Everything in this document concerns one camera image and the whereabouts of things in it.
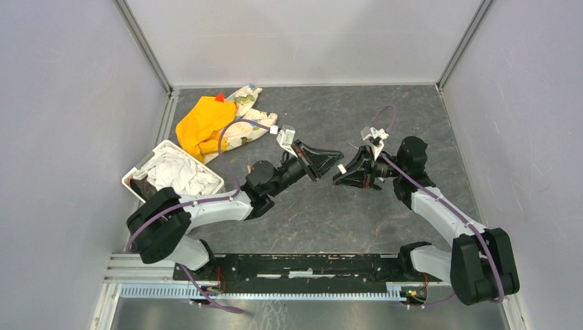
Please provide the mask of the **white laundry basket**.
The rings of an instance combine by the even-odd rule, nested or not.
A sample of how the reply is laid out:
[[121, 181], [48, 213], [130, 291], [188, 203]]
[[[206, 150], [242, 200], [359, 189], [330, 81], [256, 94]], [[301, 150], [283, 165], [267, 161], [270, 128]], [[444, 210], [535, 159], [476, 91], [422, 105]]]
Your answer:
[[170, 140], [160, 142], [123, 178], [122, 185], [140, 201], [157, 191], [172, 188], [178, 195], [223, 193], [224, 180]]

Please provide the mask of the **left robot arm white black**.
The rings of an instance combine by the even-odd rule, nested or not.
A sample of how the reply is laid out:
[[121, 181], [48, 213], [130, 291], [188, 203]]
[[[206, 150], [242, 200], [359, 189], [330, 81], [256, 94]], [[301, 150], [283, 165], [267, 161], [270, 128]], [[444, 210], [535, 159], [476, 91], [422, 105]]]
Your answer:
[[171, 187], [160, 189], [127, 219], [127, 251], [145, 264], [171, 261], [208, 280], [216, 262], [204, 240], [189, 237], [194, 228], [262, 217], [274, 206], [273, 197], [305, 176], [318, 181], [344, 157], [341, 151], [310, 147], [300, 140], [291, 143], [287, 155], [280, 166], [255, 162], [244, 184], [230, 192], [191, 196]]

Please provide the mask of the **yellow orange cloth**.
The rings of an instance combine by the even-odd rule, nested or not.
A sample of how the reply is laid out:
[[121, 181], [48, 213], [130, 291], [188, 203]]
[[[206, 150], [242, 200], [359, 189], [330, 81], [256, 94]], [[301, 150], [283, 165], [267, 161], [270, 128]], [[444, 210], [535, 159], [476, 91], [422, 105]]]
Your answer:
[[205, 156], [226, 150], [228, 143], [221, 133], [236, 114], [235, 102], [226, 101], [222, 93], [215, 97], [200, 97], [176, 126], [179, 145], [199, 162], [205, 162]]

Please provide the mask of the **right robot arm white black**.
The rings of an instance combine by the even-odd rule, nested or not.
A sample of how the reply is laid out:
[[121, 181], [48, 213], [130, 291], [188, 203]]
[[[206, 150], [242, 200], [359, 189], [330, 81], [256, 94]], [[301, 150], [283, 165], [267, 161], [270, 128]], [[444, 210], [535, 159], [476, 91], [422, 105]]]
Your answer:
[[450, 284], [464, 305], [501, 302], [520, 290], [511, 239], [501, 228], [489, 229], [451, 203], [426, 172], [428, 145], [405, 137], [396, 155], [361, 146], [333, 177], [338, 186], [378, 189], [392, 179], [396, 198], [424, 218], [449, 244], [446, 252], [420, 241], [401, 246], [398, 274], [413, 281], [423, 273]]

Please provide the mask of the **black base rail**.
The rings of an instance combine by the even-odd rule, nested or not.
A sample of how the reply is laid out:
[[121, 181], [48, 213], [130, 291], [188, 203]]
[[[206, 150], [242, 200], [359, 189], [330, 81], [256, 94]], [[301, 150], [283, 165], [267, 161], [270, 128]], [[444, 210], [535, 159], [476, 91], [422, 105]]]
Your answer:
[[438, 280], [407, 270], [396, 254], [218, 254], [192, 276], [225, 280], [227, 294], [384, 293], [388, 283]]

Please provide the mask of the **cream patterned cloth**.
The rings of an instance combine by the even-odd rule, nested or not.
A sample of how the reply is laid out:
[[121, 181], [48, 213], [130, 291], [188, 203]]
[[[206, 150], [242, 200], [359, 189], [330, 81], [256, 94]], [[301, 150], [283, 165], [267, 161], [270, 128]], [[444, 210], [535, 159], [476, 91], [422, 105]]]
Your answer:
[[[267, 127], [277, 123], [278, 115], [276, 113], [260, 111], [254, 108], [254, 104], [262, 90], [256, 85], [248, 84], [227, 97], [227, 101], [233, 101], [236, 104], [235, 120], [251, 120]], [[268, 133], [267, 129], [262, 129], [255, 124], [237, 122], [226, 130], [221, 150], [226, 152], [238, 148], [259, 139], [266, 133]]]

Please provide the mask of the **black garment in basket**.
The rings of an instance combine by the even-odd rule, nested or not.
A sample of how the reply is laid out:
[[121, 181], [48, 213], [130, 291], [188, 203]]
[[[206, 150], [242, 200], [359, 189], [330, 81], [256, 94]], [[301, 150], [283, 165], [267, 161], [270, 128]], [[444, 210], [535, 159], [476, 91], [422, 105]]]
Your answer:
[[130, 179], [129, 186], [133, 192], [135, 192], [138, 197], [147, 202], [151, 197], [157, 193], [157, 189], [154, 185], [149, 183], [146, 178], [144, 179]]

